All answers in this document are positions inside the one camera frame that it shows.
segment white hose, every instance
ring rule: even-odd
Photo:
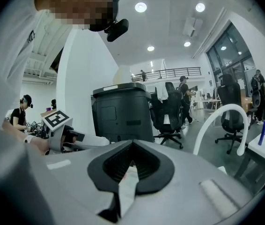
[[[220,115],[222,115],[224,112],[229,111],[229,110],[235,110],[238,111],[241,116],[243,117],[243,122],[244,122],[244,132],[243,132],[243,137],[242,137],[242,142],[237,149],[236,153],[241,156],[245,152],[245,143],[246,143],[246,138],[248,134],[248,118],[247,115],[244,111],[244,109],[241,106],[238,106],[236,104],[227,104],[223,107],[220,107],[217,111],[215,111],[203,124],[202,128],[200,129],[196,142],[195,142],[195,147],[193,150],[193,154],[198,155],[198,151],[201,145],[201,141],[203,138],[203,135],[206,133],[206,130],[208,127],[212,124],[212,122]]]

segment ceiling light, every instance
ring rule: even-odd
[[[196,10],[197,10],[197,12],[203,12],[204,11],[204,9],[205,9],[206,7],[205,7],[205,5],[203,4],[203,3],[198,3],[197,5],[196,5]]]
[[[134,8],[136,9],[137,12],[143,13],[146,11],[147,6],[144,2],[138,2]]]
[[[190,42],[185,42],[185,43],[184,43],[184,46],[185,46],[185,47],[188,47],[188,46],[190,46],[190,45],[191,45]]]
[[[155,47],[153,47],[153,46],[150,46],[150,47],[147,48],[147,50],[150,51],[150,52],[153,51],[154,49],[155,49]]]

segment black bin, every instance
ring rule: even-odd
[[[92,106],[97,136],[118,142],[139,139],[153,142],[146,87],[137,82],[123,83],[93,91]]]

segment purple object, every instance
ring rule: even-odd
[[[260,139],[259,139],[259,141],[258,141],[258,145],[259,145],[259,146],[261,146],[262,143],[263,143],[264,135],[265,135],[265,121],[264,121],[264,125],[263,125],[262,133],[261,133],[261,135],[260,135]]]

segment large window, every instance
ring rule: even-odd
[[[255,69],[255,65],[244,39],[232,23],[207,52],[207,56],[217,86],[220,85],[219,77],[222,74],[231,74],[241,89],[246,90],[246,95],[250,96],[245,71]]]

